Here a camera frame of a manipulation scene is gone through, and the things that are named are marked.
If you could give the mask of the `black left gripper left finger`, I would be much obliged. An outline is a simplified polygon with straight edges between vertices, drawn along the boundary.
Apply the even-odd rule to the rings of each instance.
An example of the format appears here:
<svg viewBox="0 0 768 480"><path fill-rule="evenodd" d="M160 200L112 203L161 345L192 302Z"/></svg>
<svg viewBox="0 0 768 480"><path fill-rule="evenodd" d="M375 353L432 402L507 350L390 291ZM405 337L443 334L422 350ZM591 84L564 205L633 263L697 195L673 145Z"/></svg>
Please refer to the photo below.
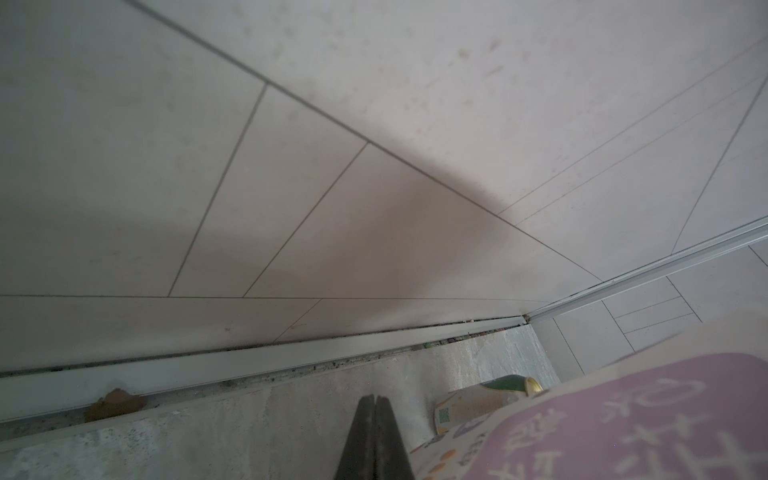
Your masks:
<svg viewBox="0 0 768 480"><path fill-rule="evenodd" d="M357 405L335 480L369 480L375 471L375 396L363 396Z"/></svg>

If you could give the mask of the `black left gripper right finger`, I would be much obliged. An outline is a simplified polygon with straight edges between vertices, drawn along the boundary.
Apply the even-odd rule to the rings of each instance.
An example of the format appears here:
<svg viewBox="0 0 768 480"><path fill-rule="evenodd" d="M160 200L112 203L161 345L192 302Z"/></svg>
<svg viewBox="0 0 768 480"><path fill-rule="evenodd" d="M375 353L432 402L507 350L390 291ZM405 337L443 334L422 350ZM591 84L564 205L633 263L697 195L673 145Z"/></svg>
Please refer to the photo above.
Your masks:
<svg viewBox="0 0 768 480"><path fill-rule="evenodd" d="M374 479L414 480L392 404L379 396L375 403Z"/></svg>

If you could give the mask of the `white printed paper bag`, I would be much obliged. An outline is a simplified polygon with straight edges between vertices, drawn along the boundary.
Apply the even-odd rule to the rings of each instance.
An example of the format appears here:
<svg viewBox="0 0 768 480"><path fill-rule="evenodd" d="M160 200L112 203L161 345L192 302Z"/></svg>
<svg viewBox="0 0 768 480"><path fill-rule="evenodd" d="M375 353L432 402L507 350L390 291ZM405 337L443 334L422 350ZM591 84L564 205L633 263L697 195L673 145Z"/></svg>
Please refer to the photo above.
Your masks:
<svg viewBox="0 0 768 480"><path fill-rule="evenodd" d="M763 479L767 319L691 327L457 426L409 462L418 479Z"/></svg>

